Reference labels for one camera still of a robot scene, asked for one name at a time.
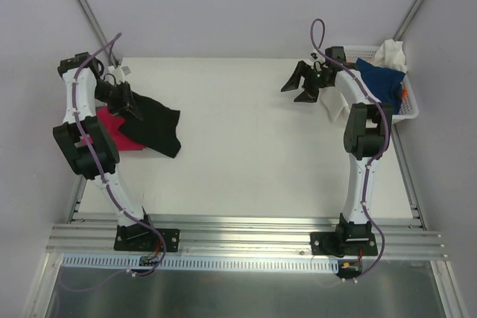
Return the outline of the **black t shirt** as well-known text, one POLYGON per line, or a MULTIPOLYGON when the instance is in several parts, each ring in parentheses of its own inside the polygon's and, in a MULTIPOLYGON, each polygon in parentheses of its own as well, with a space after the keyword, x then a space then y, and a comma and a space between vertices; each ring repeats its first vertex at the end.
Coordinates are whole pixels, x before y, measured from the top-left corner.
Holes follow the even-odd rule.
POLYGON ((126 112, 123 114, 124 123, 119 127, 119 132, 137 144, 174 159, 181 149, 177 137, 180 111, 135 92, 133 98, 142 120, 126 112))

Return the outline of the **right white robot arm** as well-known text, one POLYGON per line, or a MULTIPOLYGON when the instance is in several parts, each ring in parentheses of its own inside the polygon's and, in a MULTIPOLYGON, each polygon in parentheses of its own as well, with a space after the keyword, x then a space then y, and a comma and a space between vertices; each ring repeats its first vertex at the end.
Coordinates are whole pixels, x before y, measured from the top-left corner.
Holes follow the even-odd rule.
POLYGON ((317 56, 312 65, 299 61, 281 91, 302 88, 294 102, 314 103, 320 90, 334 86, 350 108, 344 130, 350 179, 347 199, 333 237, 336 250, 348 255, 358 249, 361 241, 371 240, 373 181, 379 160, 389 146, 393 107, 372 94, 358 69, 347 63, 342 47, 328 48, 323 55, 322 63, 317 56))

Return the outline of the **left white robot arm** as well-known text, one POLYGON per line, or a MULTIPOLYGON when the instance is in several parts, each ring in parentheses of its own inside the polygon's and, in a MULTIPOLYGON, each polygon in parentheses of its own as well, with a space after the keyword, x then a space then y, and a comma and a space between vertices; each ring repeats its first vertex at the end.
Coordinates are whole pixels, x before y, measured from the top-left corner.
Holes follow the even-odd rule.
POLYGON ((61 60, 57 68, 66 85, 66 113, 53 137, 72 171, 93 182, 116 213, 117 236, 139 249, 150 249, 156 231, 142 205, 128 192, 119 172, 119 150, 97 116, 97 100, 112 104, 126 84, 101 78, 104 66, 87 52, 61 60))

